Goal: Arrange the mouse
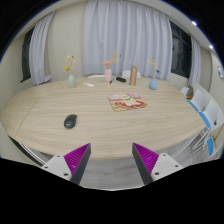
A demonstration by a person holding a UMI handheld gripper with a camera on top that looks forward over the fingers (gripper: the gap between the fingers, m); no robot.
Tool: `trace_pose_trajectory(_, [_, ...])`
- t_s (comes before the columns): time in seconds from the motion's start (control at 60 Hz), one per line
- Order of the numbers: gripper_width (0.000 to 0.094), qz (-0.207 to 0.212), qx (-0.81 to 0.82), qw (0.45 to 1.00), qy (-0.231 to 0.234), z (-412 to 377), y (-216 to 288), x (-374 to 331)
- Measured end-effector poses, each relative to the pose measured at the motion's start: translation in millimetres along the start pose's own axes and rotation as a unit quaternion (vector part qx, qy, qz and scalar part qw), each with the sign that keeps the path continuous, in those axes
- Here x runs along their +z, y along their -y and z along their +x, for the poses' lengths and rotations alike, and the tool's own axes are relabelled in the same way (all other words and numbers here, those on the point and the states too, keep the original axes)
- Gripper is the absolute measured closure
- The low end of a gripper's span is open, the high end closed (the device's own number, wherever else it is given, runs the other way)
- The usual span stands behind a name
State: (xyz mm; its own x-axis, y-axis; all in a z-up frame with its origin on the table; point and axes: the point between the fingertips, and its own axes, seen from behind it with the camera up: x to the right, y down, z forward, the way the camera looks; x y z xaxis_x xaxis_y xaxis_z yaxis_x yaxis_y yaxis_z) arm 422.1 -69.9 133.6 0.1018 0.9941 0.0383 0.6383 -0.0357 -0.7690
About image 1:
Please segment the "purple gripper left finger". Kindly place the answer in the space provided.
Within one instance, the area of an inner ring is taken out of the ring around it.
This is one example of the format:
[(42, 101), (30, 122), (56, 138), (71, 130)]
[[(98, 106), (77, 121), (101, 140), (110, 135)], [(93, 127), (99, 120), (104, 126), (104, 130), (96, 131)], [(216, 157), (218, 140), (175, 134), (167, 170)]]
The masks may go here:
[(79, 185), (91, 154), (91, 144), (85, 144), (66, 155), (55, 155), (42, 169)]

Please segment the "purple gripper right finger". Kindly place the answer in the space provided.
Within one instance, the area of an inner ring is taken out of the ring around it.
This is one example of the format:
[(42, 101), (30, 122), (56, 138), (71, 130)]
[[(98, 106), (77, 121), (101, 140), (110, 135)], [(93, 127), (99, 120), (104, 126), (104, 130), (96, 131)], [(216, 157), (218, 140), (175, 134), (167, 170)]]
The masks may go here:
[(157, 154), (137, 143), (132, 144), (132, 154), (145, 185), (182, 169), (167, 153)]

